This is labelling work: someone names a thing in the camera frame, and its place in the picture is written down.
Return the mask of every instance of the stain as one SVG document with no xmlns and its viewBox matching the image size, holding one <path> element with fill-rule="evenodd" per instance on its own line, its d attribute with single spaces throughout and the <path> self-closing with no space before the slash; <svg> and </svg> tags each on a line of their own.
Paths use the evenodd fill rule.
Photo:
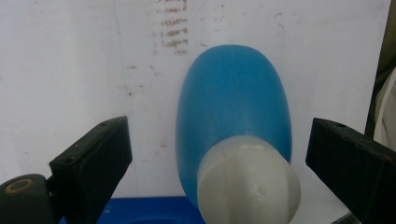
<svg viewBox="0 0 396 224">
<path fill-rule="evenodd" d="M 187 34 L 189 31 L 187 28 L 181 29 L 181 30 L 174 30 L 174 31 L 168 31 L 166 33 L 167 36 L 174 36 L 174 35 L 180 35 L 180 34 Z"/>
<path fill-rule="evenodd" d="M 181 49 L 178 49 L 178 50 L 176 50 L 175 51 L 175 54 L 177 54 L 177 55 L 183 55 L 183 54 L 188 54 L 189 52 L 188 51 L 186 51 L 186 50 L 181 50 Z"/>
<path fill-rule="evenodd" d="M 168 7 L 165 10 L 165 13 L 178 13 L 179 11 L 181 11 L 181 8 L 178 7 Z"/>
<path fill-rule="evenodd" d="M 161 43 L 164 47 L 167 48 L 177 48 L 177 46 L 182 45 L 182 44 L 189 44 L 189 40 L 188 39 L 179 39 L 179 40 L 171 40 L 169 42 L 165 42 L 164 40 Z"/>
<path fill-rule="evenodd" d="M 186 3 L 187 1 L 186 0 L 158 0 L 158 1 L 155 1 L 154 3 L 161 3 L 161 2 L 164 2 L 164 3 L 168 3 L 168 2 L 183 2 L 183 3 Z"/>
<path fill-rule="evenodd" d="M 181 23 L 183 23 L 183 22 L 187 22 L 187 19 L 167 20 L 167 21 L 163 21 L 163 22 L 161 23 L 161 25 L 162 25 L 162 26 L 170 26 L 170 27 L 172 27 L 172 26 L 181 24 Z"/>
</svg>

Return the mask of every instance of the blue base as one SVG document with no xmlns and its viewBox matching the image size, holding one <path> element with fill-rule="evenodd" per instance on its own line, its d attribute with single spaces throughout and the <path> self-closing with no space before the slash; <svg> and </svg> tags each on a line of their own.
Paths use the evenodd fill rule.
<svg viewBox="0 0 396 224">
<path fill-rule="evenodd" d="M 204 224 L 186 197 L 122 198 L 108 201 L 98 224 Z"/>
</svg>

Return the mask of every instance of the white backdrop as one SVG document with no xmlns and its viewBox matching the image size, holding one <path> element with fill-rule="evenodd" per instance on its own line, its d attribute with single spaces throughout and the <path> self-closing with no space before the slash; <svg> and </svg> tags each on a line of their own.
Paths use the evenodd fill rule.
<svg viewBox="0 0 396 224">
<path fill-rule="evenodd" d="M 192 61 L 221 44 L 258 49 L 283 82 L 293 223 L 347 209 L 306 167 L 313 117 L 362 132 L 389 0 L 0 1 L 0 182 L 50 176 L 48 162 L 97 123 L 128 115 L 134 161 L 115 197 L 183 195 L 175 118 Z"/>
</svg>

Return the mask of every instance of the plastic bottle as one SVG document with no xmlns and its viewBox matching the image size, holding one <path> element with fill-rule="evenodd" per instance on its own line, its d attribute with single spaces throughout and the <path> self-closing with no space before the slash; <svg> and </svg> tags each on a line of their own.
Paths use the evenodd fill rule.
<svg viewBox="0 0 396 224">
<path fill-rule="evenodd" d="M 205 221 L 287 223 L 300 201 L 290 148 L 288 103 L 271 63 L 244 46 L 202 53 L 180 94 L 177 169 Z"/>
</svg>

